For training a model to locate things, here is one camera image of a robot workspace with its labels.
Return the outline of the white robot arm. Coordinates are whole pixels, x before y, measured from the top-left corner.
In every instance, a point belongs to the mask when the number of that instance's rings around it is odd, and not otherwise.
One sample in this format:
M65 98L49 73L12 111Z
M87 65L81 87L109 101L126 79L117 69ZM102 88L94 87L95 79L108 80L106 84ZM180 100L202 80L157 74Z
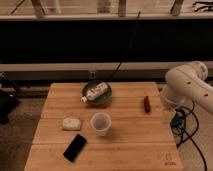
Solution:
M165 74L166 85L161 99L168 108L181 106L191 99L213 114L213 87L205 82L208 68L203 62L193 61L170 69Z

